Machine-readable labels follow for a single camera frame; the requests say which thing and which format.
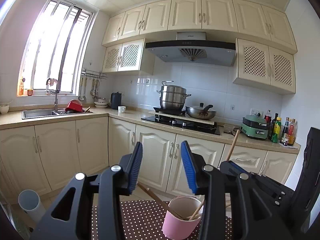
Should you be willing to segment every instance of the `green bottle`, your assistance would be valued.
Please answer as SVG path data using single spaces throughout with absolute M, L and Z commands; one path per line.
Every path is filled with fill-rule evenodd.
M 280 136 L 280 130 L 281 130 L 281 117 L 277 117 L 277 120 L 275 121 L 275 127 L 273 129 L 273 133 L 271 136 L 272 142 L 278 143 L 278 138 Z

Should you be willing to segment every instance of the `pink container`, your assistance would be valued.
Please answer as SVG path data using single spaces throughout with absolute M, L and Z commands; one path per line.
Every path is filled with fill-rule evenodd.
M 169 207 L 179 213 L 182 217 L 188 217 L 194 213 L 200 204 L 201 202 L 194 197 L 179 196 L 170 201 Z M 203 207 L 199 210 L 198 214 L 202 214 L 202 211 Z M 162 232 L 167 238 L 182 240 L 191 235 L 200 220 L 201 217 L 191 221 L 181 220 L 167 211 L 162 226 Z

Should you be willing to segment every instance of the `green electric cooker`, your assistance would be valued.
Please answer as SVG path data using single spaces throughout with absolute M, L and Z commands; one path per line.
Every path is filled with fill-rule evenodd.
M 267 121 L 257 115 L 246 115 L 242 119 L 241 131 L 249 138 L 264 140 L 268 137 L 268 130 Z

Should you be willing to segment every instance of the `brown polka dot fabric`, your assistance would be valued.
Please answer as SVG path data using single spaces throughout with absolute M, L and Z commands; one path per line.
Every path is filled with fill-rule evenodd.
M 166 211 L 154 200 L 121 202 L 124 236 L 127 240 L 170 240 L 162 232 Z M 97 206 L 92 208 L 92 240 L 98 240 Z M 200 224 L 187 240 L 197 240 Z M 231 218 L 226 217 L 226 240 L 232 239 Z

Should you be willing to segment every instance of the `stainless steel sink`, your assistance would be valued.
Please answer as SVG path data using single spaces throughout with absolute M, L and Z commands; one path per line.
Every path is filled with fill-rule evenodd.
M 75 114 L 88 114 L 88 113 L 92 113 L 92 112 L 89 111 L 86 113 L 83 112 L 83 113 L 75 113 Z M 69 115 L 69 114 L 66 114 L 66 111 L 64 108 L 58 108 L 58 111 L 55 111 L 54 108 L 22 111 L 22 119 L 59 116 L 59 115 Z

